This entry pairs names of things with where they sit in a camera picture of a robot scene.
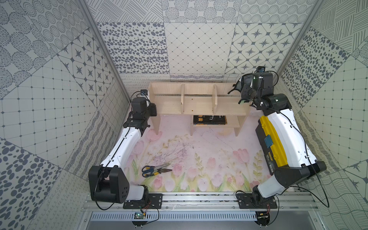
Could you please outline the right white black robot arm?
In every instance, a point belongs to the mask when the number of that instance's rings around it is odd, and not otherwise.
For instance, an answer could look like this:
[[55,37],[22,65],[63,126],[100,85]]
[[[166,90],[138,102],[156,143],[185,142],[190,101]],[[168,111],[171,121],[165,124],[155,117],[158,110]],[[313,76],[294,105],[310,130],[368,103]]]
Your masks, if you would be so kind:
[[304,140],[287,96],[274,93],[273,78],[271,71],[256,71],[243,75],[233,85],[233,91],[241,94],[240,102],[263,112],[256,134],[271,177],[253,188],[255,205],[327,169]]

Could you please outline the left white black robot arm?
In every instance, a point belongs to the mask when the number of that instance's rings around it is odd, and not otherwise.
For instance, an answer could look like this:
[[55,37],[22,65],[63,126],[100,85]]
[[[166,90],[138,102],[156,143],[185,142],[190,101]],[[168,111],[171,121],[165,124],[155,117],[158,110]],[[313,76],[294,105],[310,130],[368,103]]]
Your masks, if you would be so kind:
[[149,126],[148,119],[157,116],[157,109],[148,96],[134,98],[131,106],[131,112],[123,124],[123,131],[117,143],[101,164],[92,166],[88,172],[91,199],[96,203],[148,201],[146,186],[131,184],[123,170],[135,145]]

